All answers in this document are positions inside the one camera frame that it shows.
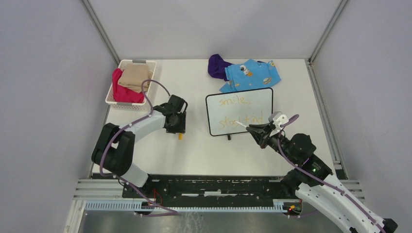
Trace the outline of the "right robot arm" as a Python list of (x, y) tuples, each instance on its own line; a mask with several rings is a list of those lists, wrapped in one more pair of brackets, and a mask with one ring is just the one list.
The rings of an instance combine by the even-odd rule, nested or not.
[(297, 133), (288, 139), (269, 123), (249, 125), (246, 130), (262, 149), (272, 148), (293, 166), (281, 180), (283, 196), (309, 203), (344, 233), (393, 233), (398, 228), (393, 219), (375, 214), (343, 185), (315, 155), (309, 135)]

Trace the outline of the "white whiteboard black frame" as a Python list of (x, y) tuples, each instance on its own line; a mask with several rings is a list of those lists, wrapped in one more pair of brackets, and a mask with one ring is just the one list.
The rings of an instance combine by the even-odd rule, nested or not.
[(245, 133), (243, 124), (266, 124), (273, 113), (274, 92), (271, 88), (211, 94), (206, 96), (209, 134), (227, 136)]

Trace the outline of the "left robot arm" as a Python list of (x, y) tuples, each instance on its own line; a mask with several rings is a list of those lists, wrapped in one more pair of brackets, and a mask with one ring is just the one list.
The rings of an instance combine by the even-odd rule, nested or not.
[(100, 169), (133, 184), (135, 193), (141, 198), (150, 196), (153, 185), (147, 181), (149, 174), (133, 163), (135, 143), (160, 129), (165, 129), (167, 133), (184, 134), (187, 107), (188, 103), (183, 98), (171, 95), (166, 103), (151, 106), (146, 115), (129, 124), (105, 124), (91, 161)]

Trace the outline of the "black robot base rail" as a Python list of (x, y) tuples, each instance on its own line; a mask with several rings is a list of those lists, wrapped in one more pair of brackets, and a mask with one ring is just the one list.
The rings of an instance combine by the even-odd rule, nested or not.
[(281, 212), (297, 216), (303, 202), (275, 176), (205, 176), (150, 174), (139, 191), (168, 208), (261, 210), (284, 202)]

